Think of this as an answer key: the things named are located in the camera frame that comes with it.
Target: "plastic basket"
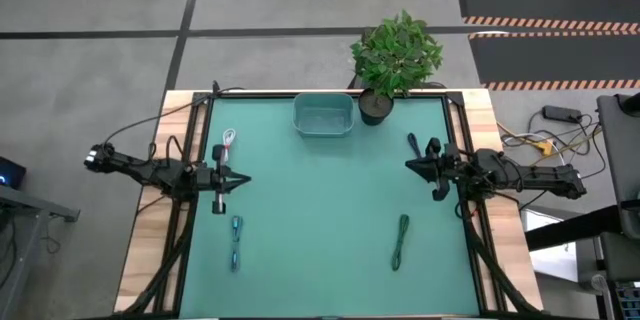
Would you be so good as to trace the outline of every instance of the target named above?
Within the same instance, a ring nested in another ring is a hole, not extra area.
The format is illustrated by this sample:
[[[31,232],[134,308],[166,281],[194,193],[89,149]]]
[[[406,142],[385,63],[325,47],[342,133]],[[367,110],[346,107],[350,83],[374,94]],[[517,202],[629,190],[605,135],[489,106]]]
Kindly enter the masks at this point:
[[[302,136],[347,136],[353,128],[353,99],[345,94],[299,94],[293,99],[293,126]]]

